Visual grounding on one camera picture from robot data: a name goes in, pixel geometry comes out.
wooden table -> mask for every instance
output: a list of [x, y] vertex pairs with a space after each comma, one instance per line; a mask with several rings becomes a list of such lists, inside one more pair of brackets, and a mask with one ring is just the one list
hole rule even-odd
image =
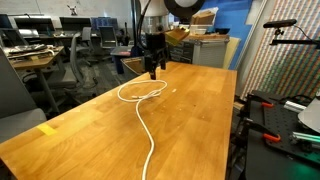
[[[225, 179], [236, 72], [169, 62], [157, 73], [168, 87], [140, 106], [155, 140], [147, 178]], [[122, 96], [159, 87], [128, 86]], [[135, 103], [117, 91], [0, 144], [0, 158], [18, 179], [141, 179], [150, 143]]]
[[190, 34], [186, 39], [189, 40], [219, 40], [219, 39], [229, 39], [228, 34]]
[[42, 88], [44, 90], [44, 92], [46, 93], [46, 96], [48, 98], [48, 101], [50, 102], [50, 105], [53, 109], [54, 112], [59, 113], [59, 108], [55, 102], [55, 99], [51, 93], [51, 90], [47, 84], [47, 81], [41, 71], [41, 69], [49, 67], [54, 60], [58, 60], [58, 66], [59, 66], [59, 70], [64, 70], [64, 66], [61, 62], [61, 59], [59, 58], [61, 52], [63, 51], [64, 47], [63, 46], [59, 46], [57, 47], [57, 49], [55, 50], [55, 54], [53, 56], [50, 57], [46, 57], [46, 58], [41, 58], [38, 60], [32, 60], [32, 61], [20, 61], [20, 62], [16, 62], [16, 61], [10, 61], [12, 67], [14, 67], [16, 70], [34, 70], [41, 85]]
[[21, 61], [21, 62], [14, 62], [10, 61], [12, 67], [16, 70], [32, 70], [32, 69], [42, 69], [49, 67], [53, 61], [60, 55], [61, 51], [63, 50], [63, 46], [59, 46], [56, 49], [54, 56], [42, 58], [39, 60], [33, 61]]
[[[73, 35], [68, 35], [68, 36], [48, 36], [48, 35], [35, 35], [31, 37], [23, 37], [24, 39], [41, 39], [41, 40], [46, 40], [46, 39], [72, 39]], [[100, 38], [97, 34], [91, 34], [91, 38]]]

cardboard box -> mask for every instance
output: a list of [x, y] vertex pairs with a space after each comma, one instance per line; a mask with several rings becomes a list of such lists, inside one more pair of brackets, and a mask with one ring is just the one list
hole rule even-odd
[[194, 24], [194, 25], [212, 24], [214, 16], [215, 14], [213, 14], [209, 10], [195, 14], [191, 18], [191, 24]]

gray cabinet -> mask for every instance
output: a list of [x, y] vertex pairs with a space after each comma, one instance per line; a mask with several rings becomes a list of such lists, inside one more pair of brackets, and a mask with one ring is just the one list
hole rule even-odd
[[183, 41], [169, 46], [172, 61], [222, 68], [229, 38]]

blue wall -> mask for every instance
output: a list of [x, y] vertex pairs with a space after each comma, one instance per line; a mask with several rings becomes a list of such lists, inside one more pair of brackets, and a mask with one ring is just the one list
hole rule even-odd
[[245, 24], [251, 4], [252, 0], [206, 0], [202, 7], [202, 9], [218, 7], [214, 26], [230, 28], [229, 35], [241, 39], [229, 69], [235, 69], [243, 45], [251, 30], [251, 25]]

wall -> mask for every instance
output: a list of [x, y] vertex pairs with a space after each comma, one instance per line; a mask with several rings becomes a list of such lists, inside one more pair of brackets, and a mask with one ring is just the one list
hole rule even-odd
[[237, 86], [236, 86], [236, 95], [238, 95], [238, 96], [241, 95], [241, 93], [244, 89], [246, 79], [248, 77], [251, 66], [252, 66], [253, 61], [255, 59], [255, 55], [259, 49], [263, 34], [265, 32], [265, 29], [263, 28], [263, 24], [269, 21], [271, 15], [272, 15], [275, 3], [276, 3], [276, 0], [267, 0], [266, 1], [266, 4], [261, 12], [261, 17], [260, 17], [260, 19], [258, 19], [258, 22], [256, 23], [256, 27], [253, 29], [253, 33], [252, 33], [252, 36], [248, 42], [248, 46], [245, 51], [245, 54], [239, 60], [240, 65], [237, 69], [238, 76], [237, 76]]
[[[277, 0], [270, 21], [296, 19], [312, 39], [320, 37], [320, 2], [304, 0]], [[295, 27], [278, 39], [306, 40]], [[278, 44], [270, 46], [274, 29], [265, 29], [250, 72], [244, 84], [242, 98], [253, 89], [283, 96], [304, 94], [314, 97], [320, 88], [320, 51], [316, 45]]]
[[[117, 17], [119, 27], [132, 27], [130, 0], [0, 0], [0, 13], [51, 16], [55, 28], [61, 28], [60, 16], [70, 16], [67, 7], [77, 6], [78, 17]], [[13, 17], [10, 21], [15, 27]]]
[[257, 20], [263, 0], [252, 0], [251, 8], [246, 20], [246, 24], [254, 24]]
[[252, 0], [207, 0], [202, 7], [203, 9], [218, 7], [219, 11], [214, 26], [230, 28], [229, 35], [241, 39], [229, 69], [235, 69], [238, 57], [251, 30], [251, 25], [246, 24], [251, 4]]

